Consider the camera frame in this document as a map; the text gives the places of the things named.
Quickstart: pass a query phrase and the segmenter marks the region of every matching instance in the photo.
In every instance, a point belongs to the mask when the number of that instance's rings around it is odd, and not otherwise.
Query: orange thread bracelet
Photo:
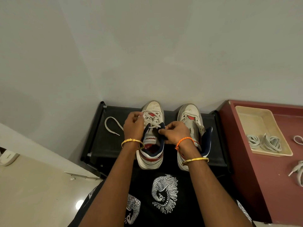
[[[195,144],[195,141],[194,141],[191,137],[182,138],[182,139],[177,143],[177,145],[176,145],[176,147],[175,147],[175,149],[176,149],[177,151],[179,151],[179,144],[180,144],[180,142],[182,142],[184,139],[190,139],[190,140],[192,140],[192,142]]]

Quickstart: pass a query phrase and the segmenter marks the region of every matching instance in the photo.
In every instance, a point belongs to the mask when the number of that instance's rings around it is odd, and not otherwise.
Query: black shoe rack
[[[121,151],[121,143],[124,141],[124,134],[121,128],[113,119],[108,119],[107,126],[110,130],[120,134],[120,136],[110,133],[104,125],[107,117],[111,116],[123,126],[128,114],[132,111],[141,111],[140,108],[112,107],[107,106],[103,101],[100,103],[91,130],[89,132],[81,161],[88,164],[93,169],[100,172],[101,178],[107,177],[116,158]],[[177,120],[178,110],[164,111],[165,124]],[[213,127],[211,150],[208,155],[209,166],[217,177],[232,172],[230,158],[225,144],[225,135],[217,111],[210,114],[201,114],[205,128]],[[134,161],[134,171],[139,170],[137,161]],[[181,172],[177,164],[177,152],[173,145],[164,146],[163,163],[160,170],[172,174],[188,173]]]

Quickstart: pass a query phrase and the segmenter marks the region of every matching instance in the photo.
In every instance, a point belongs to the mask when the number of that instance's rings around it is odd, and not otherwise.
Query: sneaker
[[[163,162],[164,139],[158,133],[165,129],[164,111],[156,101],[147,103],[143,109],[144,132],[142,142],[144,148],[137,150],[137,160],[142,169],[158,169]]]
[[[212,127],[208,128],[207,132],[205,132],[199,109],[194,104],[184,104],[179,110],[178,121],[184,122],[189,128],[191,138],[194,140],[196,148],[202,157],[206,157],[210,151]],[[185,158],[180,152],[177,153],[177,160],[179,168],[188,171],[188,166],[181,164],[185,161]]]

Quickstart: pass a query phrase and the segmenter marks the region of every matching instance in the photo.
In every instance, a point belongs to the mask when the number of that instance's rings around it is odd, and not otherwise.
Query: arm
[[[168,138],[166,143],[174,145],[182,138],[190,137],[189,129],[183,122],[178,121],[172,122],[159,133]],[[179,147],[186,159],[201,157],[191,140],[182,141]],[[206,161],[189,162],[188,169],[206,227],[252,227],[250,221],[216,179]]]
[[[132,112],[124,123],[125,139],[141,140],[144,120],[141,112]],[[123,226],[137,142],[124,144],[104,185],[83,217],[79,227]]]

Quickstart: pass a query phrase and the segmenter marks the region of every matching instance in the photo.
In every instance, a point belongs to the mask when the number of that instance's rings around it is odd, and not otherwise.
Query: hand
[[[184,122],[174,121],[165,127],[165,129],[160,129],[159,134],[164,135],[168,140],[165,140],[165,144],[174,144],[185,138],[190,137],[190,132]]]
[[[124,122],[123,129],[125,139],[141,140],[144,131],[143,113],[140,111],[131,112]]]

